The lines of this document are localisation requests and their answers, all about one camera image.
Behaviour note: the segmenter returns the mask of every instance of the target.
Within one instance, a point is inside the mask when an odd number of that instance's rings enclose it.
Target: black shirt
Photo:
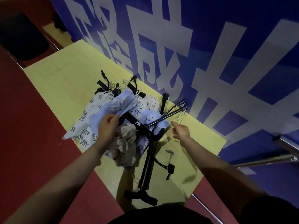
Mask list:
[[[262,196],[254,199],[243,208],[240,224],[299,223],[298,218],[299,210],[289,202],[277,197]],[[129,211],[112,220],[110,223],[211,224],[212,222],[195,211],[185,208],[179,204],[171,204]]]

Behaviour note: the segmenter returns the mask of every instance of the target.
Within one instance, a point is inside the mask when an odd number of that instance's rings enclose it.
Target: person's left arm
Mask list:
[[[99,124],[98,140],[33,194],[5,224],[59,223],[111,143],[118,119],[106,115]]]

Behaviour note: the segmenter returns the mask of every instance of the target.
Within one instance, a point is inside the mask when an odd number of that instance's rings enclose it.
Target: person's right arm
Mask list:
[[[171,124],[174,127],[173,137],[180,140],[182,147],[238,221],[245,205],[257,197],[267,195],[241,171],[192,139],[187,126],[173,121]]]

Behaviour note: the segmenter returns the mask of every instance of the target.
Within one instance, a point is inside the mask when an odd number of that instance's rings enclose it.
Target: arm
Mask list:
[[[111,143],[119,116],[106,115],[98,140],[80,157],[33,194],[6,222],[58,223]]]
[[[174,127],[173,137],[180,140],[180,144],[238,221],[246,204],[266,195],[249,177],[192,139],[187,126],[173,121],[171,124]]]

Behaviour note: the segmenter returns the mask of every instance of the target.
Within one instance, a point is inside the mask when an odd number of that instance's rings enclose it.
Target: hand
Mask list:
[[[119,116],[107,114],[103,117],[99,124],[99,136],[97,143],[102,147],[107,147],[112,142],[116,128],[118,125]]]
[[[177,124],[174,121],[170,122],[174,127],[172,129],[172,133],[174,134],[172,137],[180,140],[180,144],[182,145],[183,141],[187,138],[190,138],[190,132],[187,126]]]

